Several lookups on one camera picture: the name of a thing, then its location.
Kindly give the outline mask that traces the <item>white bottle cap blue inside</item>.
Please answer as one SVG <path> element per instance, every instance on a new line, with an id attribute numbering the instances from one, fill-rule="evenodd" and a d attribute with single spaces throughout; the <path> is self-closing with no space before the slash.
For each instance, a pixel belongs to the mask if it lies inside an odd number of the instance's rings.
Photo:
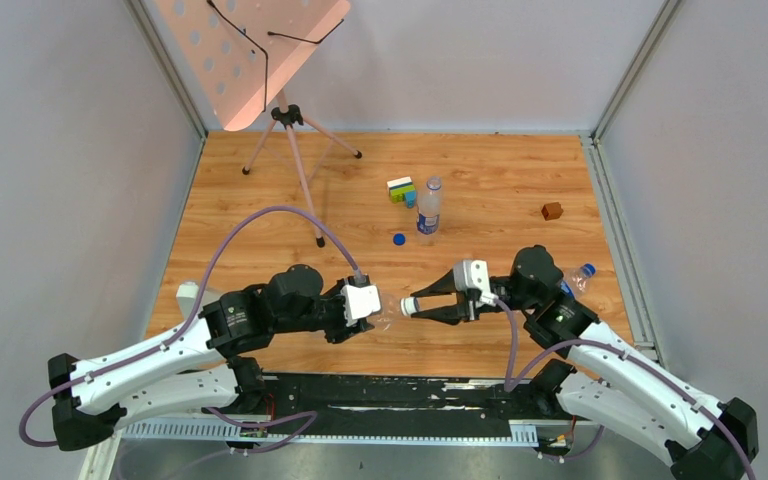
<path id="1" fill-rule="evenodd" d="M 402 315 L 411 317 L 420 311 L 419 300 L 415 297 L 405 297 L 400 300 L 400 309 Z"/>

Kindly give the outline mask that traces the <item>clear bottle white cap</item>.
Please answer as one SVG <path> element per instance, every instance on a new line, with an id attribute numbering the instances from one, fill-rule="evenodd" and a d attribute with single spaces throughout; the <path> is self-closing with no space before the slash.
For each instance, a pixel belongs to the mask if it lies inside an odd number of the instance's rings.
<path id="1" fill-rule="evenodd" d="M 401 298 L 388 293 L 380 294 L 380 309 L 371 314 L 367 321 L 376 329 L 391 329 L 403 317 Z"/>

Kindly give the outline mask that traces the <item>clear bottle blue cap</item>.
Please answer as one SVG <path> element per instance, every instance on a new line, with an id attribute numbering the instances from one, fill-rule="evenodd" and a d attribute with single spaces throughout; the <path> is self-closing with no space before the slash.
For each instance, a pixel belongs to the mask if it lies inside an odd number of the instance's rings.
<path id="1" fill-rule="evenodd" d="M 569 269 L 563 274 L 561 290 L 578 298 L 587 292 L 591 279 L 596 273 L 597 270 L 591 263 L 584 263 L 579 267 Z"/>

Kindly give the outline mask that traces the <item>clear Pepsi bottle blue label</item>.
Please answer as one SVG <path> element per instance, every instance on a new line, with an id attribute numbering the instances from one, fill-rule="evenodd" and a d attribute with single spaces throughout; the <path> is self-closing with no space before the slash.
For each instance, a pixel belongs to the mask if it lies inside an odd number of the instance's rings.
<path id="1" fill-rule="evenodd" d="M 417 230 L 430 236 L 437 232 L 443 204 L 443 181 L 439 176 L 430 177 L 417 197 Z"/>

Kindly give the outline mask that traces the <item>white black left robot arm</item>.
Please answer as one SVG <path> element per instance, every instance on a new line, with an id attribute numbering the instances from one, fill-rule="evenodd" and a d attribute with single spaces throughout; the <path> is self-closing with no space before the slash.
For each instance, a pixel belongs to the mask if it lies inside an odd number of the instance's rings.
<path id="1" fill-rule="evenodd" d="M 96 358 L 51 358 L 57 447 L 82 450 L 141 420 L 186 409 L 258 411 L 267 389 L 251 352 L 284 333 L 321 331 L 339 344 L 370 330 L 369 317 L 382 309 L 367 276 L 323 285 L 317 270 L 293 265 L 266 284 L 203 304 L 190 325 Z"/>

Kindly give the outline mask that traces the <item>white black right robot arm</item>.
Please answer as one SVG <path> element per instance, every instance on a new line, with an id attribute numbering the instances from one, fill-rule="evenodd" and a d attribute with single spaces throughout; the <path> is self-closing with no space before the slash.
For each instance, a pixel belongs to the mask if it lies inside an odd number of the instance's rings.
<path id="1" fill-rule="evenodd" d="M 520 373 L 509 354 L 504 388 L 530 381 L 531 403 L 544 417 L 562 411 L 613 431 L 663 462 L 676 479 L 753 479 L 759 452 L 757 413 L 742 399 L 723 401 L 685 382 L 621 338 L 566 293 L 563 276 L 542 245 L 522 248 L 506 276 L 483 260 L 457 262 L 400 302 L 404 316 L 448 325 L 503 312 L 541 353 Z"/>

